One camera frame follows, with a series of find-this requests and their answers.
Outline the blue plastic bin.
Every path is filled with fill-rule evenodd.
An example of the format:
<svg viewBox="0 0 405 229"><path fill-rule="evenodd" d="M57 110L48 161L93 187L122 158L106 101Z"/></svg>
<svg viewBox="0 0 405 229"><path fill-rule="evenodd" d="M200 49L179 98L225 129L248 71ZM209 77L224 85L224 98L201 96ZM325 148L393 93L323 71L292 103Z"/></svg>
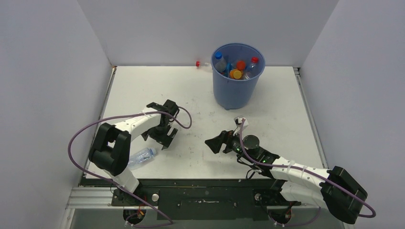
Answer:
<svg viewBox="0 0 405 229"><path fill-rule="evenodd" d="M215 64L219 62L217 53L229 64L237 61L250 63L253 57L258 59L258 63L246 79L232 79L230 75L218 71ZM240 109L247 105L256 87L259 77L265 69L265 59L262 53L247 44L229 43L217 48L211 56L211 66L213 75L213 94L217 103L226 110Z"/></svg>

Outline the orange juice bottle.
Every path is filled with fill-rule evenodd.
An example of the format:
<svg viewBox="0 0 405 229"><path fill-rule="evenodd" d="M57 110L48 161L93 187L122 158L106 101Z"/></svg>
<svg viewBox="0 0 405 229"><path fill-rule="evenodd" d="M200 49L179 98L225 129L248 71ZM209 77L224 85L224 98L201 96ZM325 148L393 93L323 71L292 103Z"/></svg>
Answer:
<svg viewBox="0 0 405 229"><path fill-rule="evenodd" d="M229 76L231 79L241 80L243 79L243 72L238 69L233 69L229 72Z"/></svg>

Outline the clear jar silver lid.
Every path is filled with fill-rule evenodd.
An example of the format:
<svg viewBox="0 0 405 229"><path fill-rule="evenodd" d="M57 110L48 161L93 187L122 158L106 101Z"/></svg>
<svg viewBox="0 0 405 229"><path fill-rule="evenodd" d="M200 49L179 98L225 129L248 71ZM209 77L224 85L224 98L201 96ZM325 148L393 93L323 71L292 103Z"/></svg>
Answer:
<svg viewBox="0 0 405 229"><path fill-rule="evenodd" d="M226 67L227 67L227 63L226 63L226 62L217 62L217 63L214 65L215 70L216 70L217 72L219 72L219 73L225 72Z"/></svg>

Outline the red label clear bottle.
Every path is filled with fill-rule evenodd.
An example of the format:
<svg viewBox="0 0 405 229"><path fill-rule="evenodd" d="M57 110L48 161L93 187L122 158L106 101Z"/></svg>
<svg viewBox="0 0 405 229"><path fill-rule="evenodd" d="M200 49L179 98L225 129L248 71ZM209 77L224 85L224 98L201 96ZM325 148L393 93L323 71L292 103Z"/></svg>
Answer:
<svg viewBox="0 0 405 229"><path fill-rule="evenodd" d="M251 62L248 64L248 66L246 66L246 68L244 70L244 79L245 80L252 79L255 77L258 62L259 62L258 57L251 58Z"/></svg>

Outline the crushed blue label bottle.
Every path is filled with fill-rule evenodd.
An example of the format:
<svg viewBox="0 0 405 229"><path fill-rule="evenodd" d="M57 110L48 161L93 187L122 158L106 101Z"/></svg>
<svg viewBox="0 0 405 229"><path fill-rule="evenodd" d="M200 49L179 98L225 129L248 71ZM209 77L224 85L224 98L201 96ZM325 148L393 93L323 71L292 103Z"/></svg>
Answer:
<svg viewBox="0 0 405 229"><path fill-rule="evenodd" d="M233 69L232 64L228 63L226 65L226 69L225 69L225 76L230 78L230 71Z"/></svg>

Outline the small red cap bottle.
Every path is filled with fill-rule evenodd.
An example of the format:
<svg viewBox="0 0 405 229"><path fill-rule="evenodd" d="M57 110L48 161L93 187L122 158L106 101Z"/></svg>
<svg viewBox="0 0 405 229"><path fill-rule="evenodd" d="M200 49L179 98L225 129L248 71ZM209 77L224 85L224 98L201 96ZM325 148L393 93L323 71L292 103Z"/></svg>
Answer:
<svg viewBox="0 0 405 229"><path fill-rule="evenodd" d="M239 71L244 71L246 69L245 61L242 61L242 60L237 61L236 62L236 69L239 70Z"/></svg>

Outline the blue label blue cap bottle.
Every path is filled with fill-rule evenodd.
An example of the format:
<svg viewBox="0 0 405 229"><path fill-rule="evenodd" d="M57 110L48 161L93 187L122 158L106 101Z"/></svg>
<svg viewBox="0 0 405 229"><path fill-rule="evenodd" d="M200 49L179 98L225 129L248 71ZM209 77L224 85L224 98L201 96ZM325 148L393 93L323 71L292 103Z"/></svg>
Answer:
<svg viewBox="0 0 405 229"><path fill-rule="evenodd" d="M220 51L217 51L217 52L214 54L214 60L215 60L215 63L218 63L218 62L226 62L226 60L224 59L224 56L223 56L222 52L220 52Z"/></svg>

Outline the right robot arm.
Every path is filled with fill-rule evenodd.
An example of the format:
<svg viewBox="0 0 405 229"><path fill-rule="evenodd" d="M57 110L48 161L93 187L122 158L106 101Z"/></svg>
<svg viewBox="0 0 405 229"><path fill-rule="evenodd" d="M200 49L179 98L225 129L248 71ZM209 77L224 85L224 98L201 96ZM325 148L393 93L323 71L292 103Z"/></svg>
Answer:
<svg viewBox="0 0 405 229"><path fill-rule="evenodd" d="M260 146L259 138L240 138L234 131L222 131L204 142L213 153L234 152L249 161L250 167L262 176L274 179L270 198L276 204L308 203L327 209L335 218L354 224L360 216L365 189L342 167L314 168L286 159Z"/></svg>

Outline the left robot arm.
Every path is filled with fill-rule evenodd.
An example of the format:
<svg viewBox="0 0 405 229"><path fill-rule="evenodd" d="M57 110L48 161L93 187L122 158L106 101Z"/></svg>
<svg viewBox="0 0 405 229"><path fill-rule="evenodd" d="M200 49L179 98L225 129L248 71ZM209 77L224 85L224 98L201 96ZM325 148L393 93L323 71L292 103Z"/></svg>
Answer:
<svg viewBox="0 0 405 229"><path fill-rule="evenodd" d="M166 100L163 105L150 103L140 116L99 127L89 160L126 189L123 198L128 204L134 206L142 200L140 182L128 168L131 142L141 136L144 140L154 139L163 149L168 148L178 131L171 123L179 111L172 100Z"/></svg>

